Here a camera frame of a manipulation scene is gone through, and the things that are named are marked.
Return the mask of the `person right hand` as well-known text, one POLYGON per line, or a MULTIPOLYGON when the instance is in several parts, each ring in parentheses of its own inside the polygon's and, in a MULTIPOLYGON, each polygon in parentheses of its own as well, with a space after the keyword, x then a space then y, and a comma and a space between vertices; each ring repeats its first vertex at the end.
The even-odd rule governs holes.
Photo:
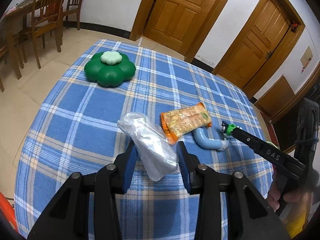
POLYGON ((279 189, 278 172, 274 170, 272 183, 267 194, 266 201, 275 212, 283 212, 290 205, 292 216, 300 216, 308 211, 311 193, 303 188, 297 188, 284 194, 279 189))

